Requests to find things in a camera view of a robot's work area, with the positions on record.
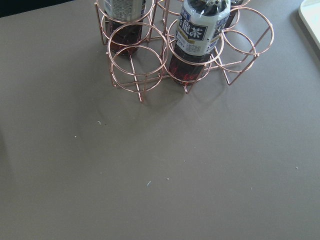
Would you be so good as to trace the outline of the cream rabbit tray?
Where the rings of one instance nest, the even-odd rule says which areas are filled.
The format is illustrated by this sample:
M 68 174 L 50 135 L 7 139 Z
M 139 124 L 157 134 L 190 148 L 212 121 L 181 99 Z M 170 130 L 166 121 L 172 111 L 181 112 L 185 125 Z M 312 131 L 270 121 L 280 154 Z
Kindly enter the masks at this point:
M 298 14 L 310 33 L 317 48 L 320 48 L 320 0 L 303 0 Z

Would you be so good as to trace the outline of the tea bottle front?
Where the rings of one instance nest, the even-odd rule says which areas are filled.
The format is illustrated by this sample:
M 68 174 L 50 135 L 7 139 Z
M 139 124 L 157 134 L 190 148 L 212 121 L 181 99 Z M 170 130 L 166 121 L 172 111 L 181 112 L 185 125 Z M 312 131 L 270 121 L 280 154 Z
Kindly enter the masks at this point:
M 175 81 L 191 86 L 200 75 L 201 65 L 210 60 L 231 10 L 229 0 L 185 0 L 183 2 L 169 72 Z

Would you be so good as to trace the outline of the tea bottle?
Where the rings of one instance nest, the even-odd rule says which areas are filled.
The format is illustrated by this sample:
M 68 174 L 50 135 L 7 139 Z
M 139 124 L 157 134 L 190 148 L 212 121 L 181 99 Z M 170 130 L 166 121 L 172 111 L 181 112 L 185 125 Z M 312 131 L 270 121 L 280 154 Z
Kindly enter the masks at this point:
M 244 7 L 249 0 L 231 0 L 230 1 L 230 12 L 228 17 L 226 18 L 225 25 L 223 27 L 224 30 L 228 30 L 233 28 L 240 20 L 240 11 L 236 10 L 240 7 Z
M 105 22 L 107 37 L 114 35 L 110 43 L 110 50 L 114 53 L 128 56 L 138 49 L 133 47 L 142 37 L 142 25 L 134 24 L 142 22 L 146 9 L 144 0 L 105 0 L 103 2 L 104 13 L 111 17 Z
M 175 81 L 191 86 L 200 75 L 201 65 L 210 60 L 231 10 L 229 0 L 185 0 L 183 2 L 169 72 Z

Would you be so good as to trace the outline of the tea bottle middle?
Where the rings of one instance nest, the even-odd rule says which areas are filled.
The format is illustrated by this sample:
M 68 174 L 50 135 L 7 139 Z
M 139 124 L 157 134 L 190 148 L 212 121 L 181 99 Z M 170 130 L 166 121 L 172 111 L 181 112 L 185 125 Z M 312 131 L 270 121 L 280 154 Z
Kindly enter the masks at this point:
M 142 25 L 134 24 L 142 22 L 146 9 L 144 0 L 105 0 L 103 2 L 104 13 L 111 17 L 105 22 L 107 37 L 114 35 L 110 43 L 110 50 L 114 53 L 128 56 L 138 49 L 133 47 L 142 37 Z

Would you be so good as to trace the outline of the tea bottle back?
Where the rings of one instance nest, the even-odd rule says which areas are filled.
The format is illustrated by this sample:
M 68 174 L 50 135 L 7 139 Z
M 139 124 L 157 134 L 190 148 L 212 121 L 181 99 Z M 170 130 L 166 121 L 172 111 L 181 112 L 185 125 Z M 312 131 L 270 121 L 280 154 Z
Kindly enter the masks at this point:
M 228 30 L 233 28 L 240 20 L 240 11 L 236 10 L 240 7 L 244 7 L 249 0 L 231 0 L 230 1 L 230 12 L 228 17 L 226 18 L 225 25 L 223 27 L 224 30 Z

